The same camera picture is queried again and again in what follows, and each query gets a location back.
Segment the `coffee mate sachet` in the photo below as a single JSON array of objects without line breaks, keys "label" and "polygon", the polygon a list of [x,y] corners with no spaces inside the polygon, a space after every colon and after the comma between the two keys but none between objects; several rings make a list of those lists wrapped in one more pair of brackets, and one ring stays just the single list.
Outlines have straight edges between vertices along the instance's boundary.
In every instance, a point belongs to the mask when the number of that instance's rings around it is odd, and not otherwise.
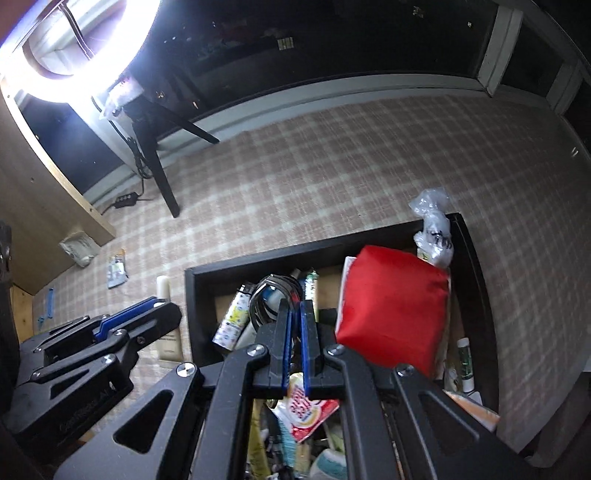
[{"label": "coffee mate sachet", "polygon": [[125,251],[117,251],[109,258],[107,265],[107,288],[113,289],[126,283],[128,275],[125,266]]}]

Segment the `light blue clothespin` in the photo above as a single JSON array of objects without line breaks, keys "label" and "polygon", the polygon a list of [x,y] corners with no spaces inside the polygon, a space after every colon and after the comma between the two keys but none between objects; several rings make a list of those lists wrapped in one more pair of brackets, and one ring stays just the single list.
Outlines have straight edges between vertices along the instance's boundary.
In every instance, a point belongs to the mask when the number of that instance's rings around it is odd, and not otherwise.
[{"label": "light blue clothespin", "polygon": [[37,319],[38,329],[41,330],[46,322],[54,316],[54,289],[49,288],[44,302],[44,313]]}]

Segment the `beige cream tube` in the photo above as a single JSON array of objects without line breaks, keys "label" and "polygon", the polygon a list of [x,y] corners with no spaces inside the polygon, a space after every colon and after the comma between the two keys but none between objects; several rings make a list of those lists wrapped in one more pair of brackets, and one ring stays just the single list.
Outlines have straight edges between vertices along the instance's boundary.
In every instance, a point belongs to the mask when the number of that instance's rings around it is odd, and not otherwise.
[{"label": "beige cream tube", "polygon": [[[171,298],[170,278],[160,275],[156,278],[156,298],[154,306],[168,302]],[[180,329],[175,328],[156,341],[158,359],[167,362],[181,362],[183,360]]]}]

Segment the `coffee mate packet in box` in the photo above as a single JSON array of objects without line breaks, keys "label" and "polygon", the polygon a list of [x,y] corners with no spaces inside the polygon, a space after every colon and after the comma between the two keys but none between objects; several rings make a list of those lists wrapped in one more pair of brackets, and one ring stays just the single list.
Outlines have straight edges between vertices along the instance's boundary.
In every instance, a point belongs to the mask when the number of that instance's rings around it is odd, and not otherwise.
[{"label": "coffee mate packet in box", "polygon": [[290,375],[287,396],[277,401],[271,412],[287,428],[294,441],[301,443],[338,409],[338,400],[308,399],[304,392],[304,376],[298,372]]}]

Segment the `patterned white lighter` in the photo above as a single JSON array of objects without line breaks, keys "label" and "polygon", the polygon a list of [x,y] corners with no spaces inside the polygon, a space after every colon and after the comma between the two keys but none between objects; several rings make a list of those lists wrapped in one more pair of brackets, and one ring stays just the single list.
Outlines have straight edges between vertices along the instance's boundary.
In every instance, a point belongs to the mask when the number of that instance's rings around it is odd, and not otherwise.
[{"label": "patterned white lighter", "polygon": [[235,349],[242,331],[249,323],[250,297],[256,285],[246,282],[235,293],[217,327],[212,342],[226,351]]}]

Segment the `black storage box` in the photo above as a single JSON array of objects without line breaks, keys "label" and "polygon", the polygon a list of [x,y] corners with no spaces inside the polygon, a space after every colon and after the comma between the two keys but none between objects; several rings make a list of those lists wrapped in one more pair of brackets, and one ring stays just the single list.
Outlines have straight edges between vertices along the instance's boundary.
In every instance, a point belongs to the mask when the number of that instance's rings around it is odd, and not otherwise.
[{"label": "black storage box", "polygon": [[[448,219],[455,247],[450,265],[453,338],[449,347],[455,353],[455,338],[462,335],[469,339],[476,391],[462,404],[477,413],[483,425],[494,430],[499,422],[499,368],[489,295],[464,218],[452,213]],[[212,337],[218,319],[228,310],[230,300],[242,284],[256,283],[270,274],[314,269],[321,275],[318,281],[321,321],[334,323],[346,258],[358,255],[366,245],[415,253],[414,235],[422,229],[423,222],[415,220],[186,269],[186,317],[192,360],[202,367],[224,359],[224,351],[212,343]]]}]

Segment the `white foil packet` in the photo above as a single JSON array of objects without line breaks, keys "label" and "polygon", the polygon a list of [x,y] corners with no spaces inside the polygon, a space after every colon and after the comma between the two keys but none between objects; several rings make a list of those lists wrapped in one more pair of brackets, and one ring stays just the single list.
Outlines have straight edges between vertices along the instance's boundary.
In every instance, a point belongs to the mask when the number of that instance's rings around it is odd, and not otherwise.
[{"label": "white foil packet", "polygon": [[59,246],[80,268],[89,266],[100,252],[100,246],[83,231],[74,232],[62,239]]}]

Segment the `red fabric pouch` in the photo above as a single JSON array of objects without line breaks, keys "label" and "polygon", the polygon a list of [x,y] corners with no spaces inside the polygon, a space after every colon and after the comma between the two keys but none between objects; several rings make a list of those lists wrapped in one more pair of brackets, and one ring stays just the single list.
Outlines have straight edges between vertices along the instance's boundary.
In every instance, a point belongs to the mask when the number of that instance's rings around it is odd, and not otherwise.
[{"label": "red fabric pouch", "polygon": [[349,267],[335,339],[377,366],[436,372],[449,274],[416,255],[367,245]]}]

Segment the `wooden cabinet panel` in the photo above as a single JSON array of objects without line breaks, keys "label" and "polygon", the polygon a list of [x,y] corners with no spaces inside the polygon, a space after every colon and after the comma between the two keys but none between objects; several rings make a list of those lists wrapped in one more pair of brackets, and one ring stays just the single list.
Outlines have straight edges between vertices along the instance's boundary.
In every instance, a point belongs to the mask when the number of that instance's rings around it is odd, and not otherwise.
[{"label": "wooden cabinet panel", "polygon": [[74,188],[1,95],[1,219],[12,229],[14,282],[31,295],[73,265],[60,242],[79,232],[103,246],[115,228]]}]

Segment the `green white lip balm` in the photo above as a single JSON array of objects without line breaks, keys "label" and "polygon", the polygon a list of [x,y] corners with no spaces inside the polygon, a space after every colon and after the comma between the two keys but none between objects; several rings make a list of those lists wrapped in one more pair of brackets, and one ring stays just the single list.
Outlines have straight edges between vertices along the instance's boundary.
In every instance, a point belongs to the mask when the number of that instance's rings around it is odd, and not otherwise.
[{"label": "green white lip balm", "polygon": [[457,348],[460,360],[462,390],[464,393],[471,393],[475,390],[475,381],[469,338],[463,337],[458,339]]}]

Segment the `clear plastic bag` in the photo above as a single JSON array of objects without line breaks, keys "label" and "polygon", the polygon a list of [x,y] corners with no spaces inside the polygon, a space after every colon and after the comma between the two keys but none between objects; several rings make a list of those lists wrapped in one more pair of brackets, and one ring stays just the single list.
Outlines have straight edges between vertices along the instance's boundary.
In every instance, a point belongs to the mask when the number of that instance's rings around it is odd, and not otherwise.
[{"label": "clear plastic bag", "polygon": [[441,269],[450,266],[454,255],[451,224],[446,216],[449,203],[448,193],[442,187],[423,190],[409,203],[411,210],[423,219],[423,229],[414,235],[417,256]]}]

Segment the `black tripod stand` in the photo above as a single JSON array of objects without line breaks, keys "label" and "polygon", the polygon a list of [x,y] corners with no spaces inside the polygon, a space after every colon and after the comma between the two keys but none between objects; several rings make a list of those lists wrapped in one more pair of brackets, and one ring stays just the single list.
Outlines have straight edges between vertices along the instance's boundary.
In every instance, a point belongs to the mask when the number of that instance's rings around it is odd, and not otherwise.
[{"label": "black tripod stand", "polygon": [[122,109],[131,119],[132,130],[145,159],[145,163],[152,173],[152,177],[171,216],[177,218],[180,214],[180,206],[169,185],[158,156],[157,139],[152,131],[150,119],[163,118],[212,145],[218,144],[219,139],[190,121],[185,120],[170,109],[149,100],[145,96],[141,85],[132,76],[124,76],[121,84],[127,88],[128,92],[126,95],[129,97],[123,103]]}]

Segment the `black inline switch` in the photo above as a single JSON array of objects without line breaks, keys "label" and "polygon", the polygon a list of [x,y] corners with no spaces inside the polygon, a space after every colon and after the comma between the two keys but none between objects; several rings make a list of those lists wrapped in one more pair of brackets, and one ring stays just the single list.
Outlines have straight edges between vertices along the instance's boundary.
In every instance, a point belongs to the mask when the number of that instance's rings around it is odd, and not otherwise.
[{"label": "black inline switch", "polygon": [[106,214],[111,209],[133,207],[137,204],[139,198],[140,195],[136,192],[120,195],[102,211],[102,215]]}]

